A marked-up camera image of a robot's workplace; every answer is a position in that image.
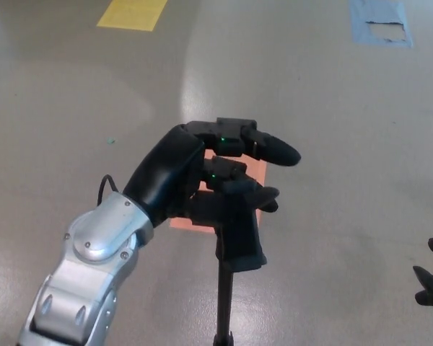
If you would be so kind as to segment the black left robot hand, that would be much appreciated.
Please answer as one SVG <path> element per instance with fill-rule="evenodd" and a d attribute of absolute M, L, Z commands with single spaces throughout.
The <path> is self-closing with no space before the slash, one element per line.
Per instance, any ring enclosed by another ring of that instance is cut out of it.
<path fill-rule="evenodd" d="M 181 217 L 202 182 L 221 192 L 232 182 L 249 180 L 246 164 L 236 160 L 243 155 L 282 167 L 293 167 L 301 159 L 288 143 L 259 131 L 254 120 L 194 120 L 165 134 L 138 165 L 123 194 L 158 226 Z"/>

